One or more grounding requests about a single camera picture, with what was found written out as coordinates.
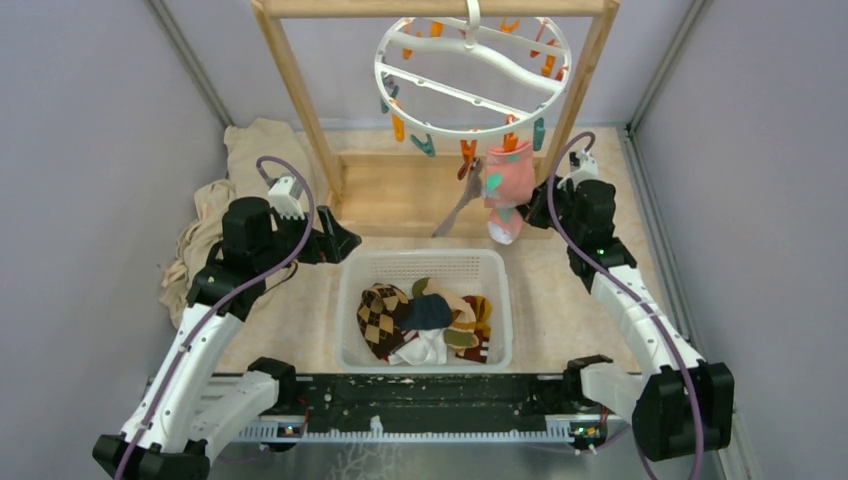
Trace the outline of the dark blue sock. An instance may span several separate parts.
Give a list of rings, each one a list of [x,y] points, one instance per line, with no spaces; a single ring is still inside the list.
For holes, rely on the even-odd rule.
[[[453,320],[447,301],[438,294],[428,294],[413,298],[397,325],[401,330],[436,330],[447,328]]]

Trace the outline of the beige striped ribbed sock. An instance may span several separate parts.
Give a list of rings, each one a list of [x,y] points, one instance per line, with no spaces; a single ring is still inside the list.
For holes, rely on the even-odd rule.
[[[417,280],[412,286],[412,293],[414,298],[435,294],[447,303],[452,320],[445,328],[443,338],[445,343],[457,353],[463,353],[466,349],[479,345],[475,335],[475,313],[460,295],[430,277]]]

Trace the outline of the argyle brown sock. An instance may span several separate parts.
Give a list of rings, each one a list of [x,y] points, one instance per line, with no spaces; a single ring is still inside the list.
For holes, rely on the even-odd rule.
[[[411,313],[411,300],[395,285],[375,283],[362,291],[357,323],[368,349],[377,359],[385,360],[405,343],[400,325]]]

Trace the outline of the pink sock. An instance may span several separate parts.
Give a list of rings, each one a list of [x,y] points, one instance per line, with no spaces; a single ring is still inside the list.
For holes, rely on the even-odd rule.
[[[489,235],[495,242],[509,245],[524,227],[518,207],[531,200],[536,187],[532,143],[518,141],[513,150],[489,148],[483,176],[482,198],[490,210]]]

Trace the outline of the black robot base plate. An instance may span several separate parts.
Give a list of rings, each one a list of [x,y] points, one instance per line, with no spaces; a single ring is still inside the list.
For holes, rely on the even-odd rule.
[[[279,381],[271,414],[306,415],[309,433],[365,433],[378,419],[391,434],[540,433],[548,418],[586,414],[560,374],[310,374],[261,357],[248,371]]]

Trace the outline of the white sock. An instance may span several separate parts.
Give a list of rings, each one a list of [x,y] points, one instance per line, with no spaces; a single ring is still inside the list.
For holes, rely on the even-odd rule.
[[[404,342],[388,355],[388,363],[392,366],[400,364],[412,366],[446,364],[448,347],[443,332],[443,329],[409,330],[405,332]]]

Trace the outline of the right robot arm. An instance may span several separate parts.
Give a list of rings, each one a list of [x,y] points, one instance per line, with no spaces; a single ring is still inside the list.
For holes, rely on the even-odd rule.
[[[556,177],[518,208],[527,224],[562,234],[572,272],[607,309],[641,368],[630,374],[603,355],[572,360],[564,401],[576,412],[596,404],[615,412],[651,461],[724,449],[731,441],[733,374],[698,353],[650,295],[637,260],[615,234],[615,195],[601,180]]]

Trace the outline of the white perforated plastic basket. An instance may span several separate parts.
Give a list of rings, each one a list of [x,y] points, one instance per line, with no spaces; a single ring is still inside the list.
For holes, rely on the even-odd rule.
[[[480,295],[493,307],[487,361],[457,358],[443,365],[391,365],[366,346],[355,315],[361,293],[375,283],[388,283],[411,292],[413,283],[430,277],[461,296]],[[512,302],[502,257],[486,249],[374,251],[355,254],[342,264],[336,307],[336,359],[339,367],[355,374],[493,374],[501,373],[513,358]]]

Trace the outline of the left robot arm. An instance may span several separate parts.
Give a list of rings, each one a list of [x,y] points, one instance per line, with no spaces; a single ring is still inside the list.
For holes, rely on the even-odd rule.
[[[182,321],[139,406],[92,456],[114,479],[205,479],[224,447],[263,413],[302,413],[294,366],[251,363],[206,409],[201,399],[224,351],[266,293],[266,280],[294,265],[339,264],[361,245],[326,206],[282,215],[259,197],[232,202],[222,238],[195,275]]]

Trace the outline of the mustard yellow sock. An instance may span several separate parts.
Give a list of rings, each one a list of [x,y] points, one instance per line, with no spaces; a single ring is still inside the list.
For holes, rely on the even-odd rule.
[[[475,316],[474,333],[481,341],[488,342],[491,336],[489,318],[493,310],[491,302],[480,295],[467,295],[463,299],[469,304]]]

